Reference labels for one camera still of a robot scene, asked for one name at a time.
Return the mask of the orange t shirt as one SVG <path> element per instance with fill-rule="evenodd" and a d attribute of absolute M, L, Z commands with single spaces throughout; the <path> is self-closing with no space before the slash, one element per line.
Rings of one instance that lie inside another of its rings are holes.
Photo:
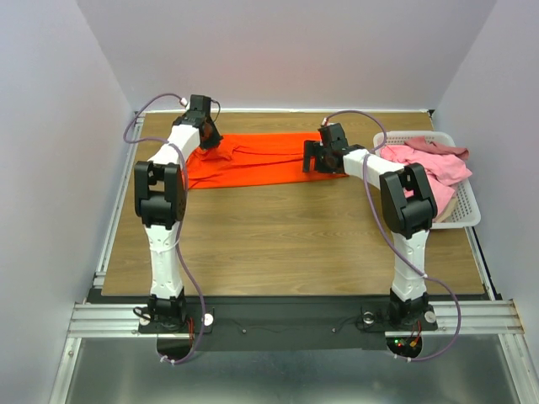
<path fill-rule="evenodd" d="M 189 189 L 220 189 L 341 178 L 302 171 L 305 141 L 314 132 L 226 134 L 216 148 L 197 148 L 187 160 Z"/>

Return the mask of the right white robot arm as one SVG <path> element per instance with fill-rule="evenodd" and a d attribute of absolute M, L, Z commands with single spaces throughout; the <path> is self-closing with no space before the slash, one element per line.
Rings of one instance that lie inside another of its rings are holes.
<path fill-rule="evenodd" d="M 391 162 L 360 145 L 351 145 L 340 124 L 318 129 L 318 141 L 303 143 L 302 171 L 346 174 L 363 180 L 366 191 L 380 190 L 385 235 L 395 254 L 389 293 L 388 321 L 397 328 L 418 322 L 430 309 L 424 255 L 433 219 L 435 197 L 422 165 Z"/>

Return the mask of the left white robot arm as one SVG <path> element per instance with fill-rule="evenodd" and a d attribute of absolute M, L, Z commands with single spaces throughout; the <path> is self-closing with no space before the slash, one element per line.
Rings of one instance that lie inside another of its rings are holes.
<path fill-rule="evenodd" d="M 180 103 L 186 110 L 173 122 L 163 145 L 134 166 L 135 212 L 147 235 L 152 268 L 147 309 L 135 313 L 142 323 L 170 332 L 188 322 L 178 253 L 187 205 L 186 160 L 196 149 L 215 148 L 222 140 L 211 118 L 212 98 L 193 94 Z"/>

